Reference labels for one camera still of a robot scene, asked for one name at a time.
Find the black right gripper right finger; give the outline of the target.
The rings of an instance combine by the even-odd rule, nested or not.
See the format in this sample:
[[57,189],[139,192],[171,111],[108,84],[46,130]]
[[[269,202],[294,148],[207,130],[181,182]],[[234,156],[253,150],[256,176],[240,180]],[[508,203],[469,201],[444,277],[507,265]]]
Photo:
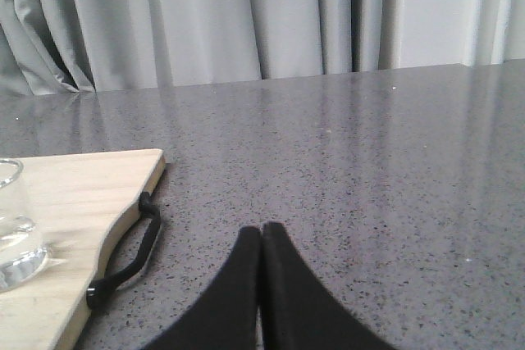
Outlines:
[[262,336],[266,349],[392,349],[332,297],[283,224],[262,231]]

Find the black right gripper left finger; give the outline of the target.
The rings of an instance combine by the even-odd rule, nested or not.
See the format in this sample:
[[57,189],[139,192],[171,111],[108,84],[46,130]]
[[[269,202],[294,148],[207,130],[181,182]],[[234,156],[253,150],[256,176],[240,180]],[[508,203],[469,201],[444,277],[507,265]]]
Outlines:
[[240,229],[234,247],[196,302],[146,349],[255,349],[262,235]]

